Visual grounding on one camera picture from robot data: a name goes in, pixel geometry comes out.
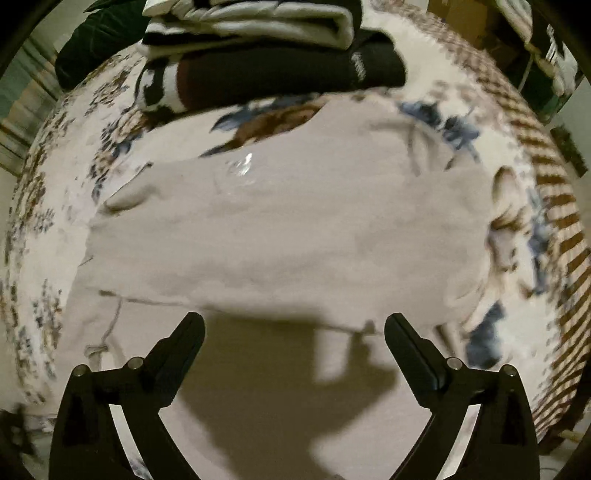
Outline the striped clothes pile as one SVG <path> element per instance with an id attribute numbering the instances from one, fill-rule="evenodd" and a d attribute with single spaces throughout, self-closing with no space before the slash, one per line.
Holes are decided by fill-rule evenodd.
<path id="1" fill-rule="evenodd" d="M 499 0 L 495 4 L 552 81 L 555 95 L 572 95 L 577 88 L 578 62 L 555 28 L 528 1 Z"/>

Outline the floral blanket bedspread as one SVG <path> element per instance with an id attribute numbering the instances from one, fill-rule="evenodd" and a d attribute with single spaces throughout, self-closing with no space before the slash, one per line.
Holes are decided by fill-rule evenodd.
<path id="1" fill-rule="evenodd" d="M 425 50 L 441 66 L 422 73 L 419 92 L 444 113 L 476 110 L 487 138 L 507 142 L 512 167 L 532 189 L 533 223 L 548 226 L 540 255 L 549 352 L 534 396 L 539 434 L 576 422 L 588 403 L 584 368 L 590 357 L 590 253 L 572 184 L 553 140 L 495 66 L 442 20 L 400 1 L 374 1 L 370 24 Z M 48 397 L 62 317 L 99 205 L 155 162 L 166 134 L 195 130 L 204 145 L 206 116 L 157 125 L 132 103 L 140 72 L 136 53 L 115 54 L 48 114 L 28 152 L 1 242 L 1 317 L 13 351 L 18 398 Z"/>

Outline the dark green pillow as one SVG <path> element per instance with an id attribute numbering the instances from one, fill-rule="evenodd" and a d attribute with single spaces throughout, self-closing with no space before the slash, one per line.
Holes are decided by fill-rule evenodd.
<path id="1" fill-rule="evenodd" d="M 71 91 L 119 51 L 137 43 L 148 18 L 143 0 L 95 1 L 86 19 L 58 52 L 55 74 L 63 91 Z"/>

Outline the light grey garment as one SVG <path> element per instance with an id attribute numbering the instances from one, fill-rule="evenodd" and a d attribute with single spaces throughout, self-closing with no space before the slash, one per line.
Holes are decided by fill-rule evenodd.
<path id="1" fill-rule="evenodd" d="M 262 142 L 155 163 L 91 221 L 51 394 L 194 311 L 204 346 L 162 417 L 202 478 L 388 478 L 428 413 L 385 320 L 430 332 L 476 303 L 490 187 L 475 147 L 345 98 Z"/>

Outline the grey white folded garment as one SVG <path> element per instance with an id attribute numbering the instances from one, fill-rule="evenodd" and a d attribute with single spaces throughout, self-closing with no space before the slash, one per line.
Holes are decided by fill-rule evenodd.
<path id="1" fill-rule="evenodd" d="M 360 1 L 148 1 L 141 44 L 214 44 L 273 38 L 346 49 L 363 20 Z"/>

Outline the black folded garment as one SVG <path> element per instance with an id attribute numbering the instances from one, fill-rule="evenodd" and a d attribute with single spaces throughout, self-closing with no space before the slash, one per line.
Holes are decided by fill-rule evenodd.
<path id="1" fill-rule="evenodd" d="M 270 97 L 399 88 L 406 81 L 393 40 L 362 30 L 346 50 L 259 40 L 151 60 L 137 79 L 135 104 L 146 113 L 182 114 Z"/>

